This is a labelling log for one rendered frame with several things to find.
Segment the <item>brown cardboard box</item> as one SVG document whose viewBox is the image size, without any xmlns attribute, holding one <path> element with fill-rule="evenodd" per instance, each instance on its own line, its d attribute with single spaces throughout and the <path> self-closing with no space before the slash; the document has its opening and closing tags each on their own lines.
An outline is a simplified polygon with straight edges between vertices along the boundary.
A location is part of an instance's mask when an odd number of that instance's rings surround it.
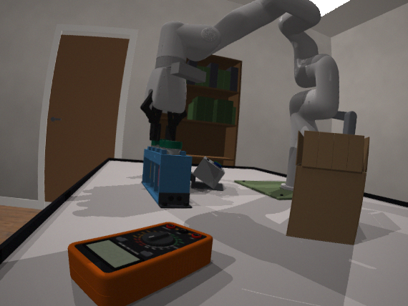
<svg viewBox="0 0 408 306">
<path fill-rule="evenodd" d="M 354 245 L 368 156 L 369 137 L 298 131 L 286 236 Z"/>
</svg>

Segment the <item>orange digital multimeter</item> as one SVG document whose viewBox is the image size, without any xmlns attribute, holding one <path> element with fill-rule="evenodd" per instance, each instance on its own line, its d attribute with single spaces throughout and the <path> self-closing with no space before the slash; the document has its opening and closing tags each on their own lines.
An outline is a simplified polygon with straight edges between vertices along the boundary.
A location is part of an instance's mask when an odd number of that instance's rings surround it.
<svg viewBox="0 0 408 306">
<path fill-rule="evenodd" d="M 68 246 L 71 278 L 97 306 L 126 306 L 208 265 L 213 237 L 163 222 Z"/>
</svg>

